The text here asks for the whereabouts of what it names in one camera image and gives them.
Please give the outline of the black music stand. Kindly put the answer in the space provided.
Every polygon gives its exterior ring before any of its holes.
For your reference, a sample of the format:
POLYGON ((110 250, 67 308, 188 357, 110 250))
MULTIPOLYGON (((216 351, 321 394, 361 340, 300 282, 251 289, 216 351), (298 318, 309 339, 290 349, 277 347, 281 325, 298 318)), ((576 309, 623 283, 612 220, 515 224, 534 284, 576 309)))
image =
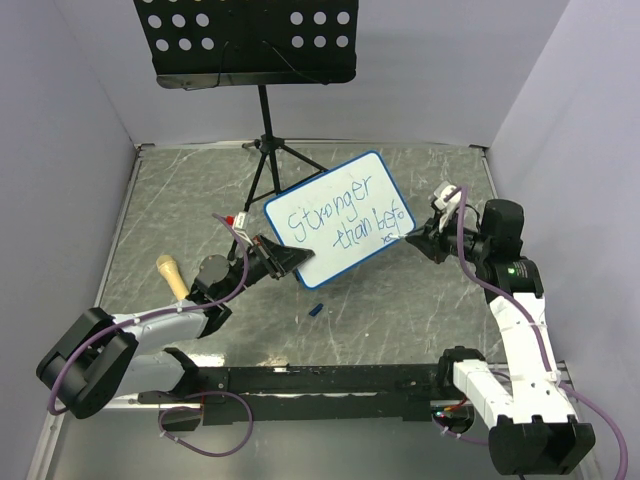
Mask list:
POLYGON ((261 137, 245 143, 260 152, 242 211, 284 191, 277 166, 283 150, 315 169, 326 168, 274 135, 269 85, 326 85, 327 70, 285 56, 290 15, 303 9, 291 1, 136 1, 157 83, 164 89, 197 91, 223 86, 258 88, 264 126, 261 137))

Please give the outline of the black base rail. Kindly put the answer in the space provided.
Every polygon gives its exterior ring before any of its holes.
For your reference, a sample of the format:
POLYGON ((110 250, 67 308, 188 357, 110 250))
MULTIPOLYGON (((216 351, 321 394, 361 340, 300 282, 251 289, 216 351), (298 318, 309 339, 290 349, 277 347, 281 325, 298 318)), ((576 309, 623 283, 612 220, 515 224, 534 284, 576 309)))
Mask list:
POLYGON ((247 418, 236 401, 207 391, 233 393, 251 408, 255 421, 399 418, 430 421, 438 407, 463 394, 436 364, 203 367, 181 393, 150 390, 142 405, 202 406, 203 424, 226 425, 247 418))

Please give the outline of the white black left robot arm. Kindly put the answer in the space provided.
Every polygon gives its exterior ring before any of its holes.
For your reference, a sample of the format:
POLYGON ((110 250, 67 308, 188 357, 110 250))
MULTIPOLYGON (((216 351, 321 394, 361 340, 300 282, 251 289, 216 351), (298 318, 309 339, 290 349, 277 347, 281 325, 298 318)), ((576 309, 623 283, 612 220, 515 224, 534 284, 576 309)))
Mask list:
POLYGON ((258 235, 234 260, 206 257, 186 298, 172 305, 119 315, 86 310, 36 368, 51 391, 49 412, 85 419, 116 397, 151 391, 189 400, 201 375, 175 343, 215 333, 232 314, 228 301, 266 277, 286 276, 313 255, 258 235))

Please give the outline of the blue marker cap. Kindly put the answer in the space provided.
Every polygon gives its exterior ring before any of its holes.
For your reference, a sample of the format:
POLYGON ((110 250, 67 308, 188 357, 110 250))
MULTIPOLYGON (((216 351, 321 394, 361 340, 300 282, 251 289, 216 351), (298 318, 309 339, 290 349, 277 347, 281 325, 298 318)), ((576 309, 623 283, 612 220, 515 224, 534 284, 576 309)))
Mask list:
POLYGON ((323 307, 324 305, 322 303, 317 304, 315 307, 311 309, 311 311, 309 312, 309 315, 311 317, 317 316, 320 313, 320 311, 323 309, 323 307))

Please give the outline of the wooden mallet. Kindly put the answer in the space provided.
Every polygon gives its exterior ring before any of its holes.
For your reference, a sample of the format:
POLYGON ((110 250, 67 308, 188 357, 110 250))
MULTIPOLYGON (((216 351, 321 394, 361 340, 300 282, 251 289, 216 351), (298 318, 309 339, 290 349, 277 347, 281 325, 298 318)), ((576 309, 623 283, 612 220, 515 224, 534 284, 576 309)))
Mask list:
POLYGON ((176 260, 170 255, 161 255, 156 260, 159 274, 167 282, 169 288, 178 301, 184 300, 189 295, 176 260))

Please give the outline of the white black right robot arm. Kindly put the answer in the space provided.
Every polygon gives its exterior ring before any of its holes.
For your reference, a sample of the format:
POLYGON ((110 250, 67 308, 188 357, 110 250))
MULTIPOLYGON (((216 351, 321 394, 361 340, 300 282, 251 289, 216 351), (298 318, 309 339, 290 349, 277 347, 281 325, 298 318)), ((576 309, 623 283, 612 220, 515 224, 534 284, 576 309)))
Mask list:
POLYGON ((460 198, 434 200, 434 215, 406 240, 434 263, 456 256, 474 266, 500 331, 510 385, 504 387, 474 349, 446 350, 436 375, 448 398, 463 394, 487 425, 488 447, 502 475, 567 475, 595 445, 560 386, 536 264, 523 256, 524 210, 512 201, 485 204, 478 230, 460 228, 460 198))

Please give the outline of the blue framed whiteboard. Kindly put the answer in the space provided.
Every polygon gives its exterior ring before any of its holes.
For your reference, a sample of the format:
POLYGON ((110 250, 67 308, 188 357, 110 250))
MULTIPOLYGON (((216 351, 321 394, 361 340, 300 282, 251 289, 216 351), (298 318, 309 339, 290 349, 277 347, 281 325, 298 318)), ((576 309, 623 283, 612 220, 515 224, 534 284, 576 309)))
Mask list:
POLYGON ((316 290, 399 240, 416 220, 383 157, 368 151, 267 201, 264 214, 278 241, 311 249, 297 269, 316 290))

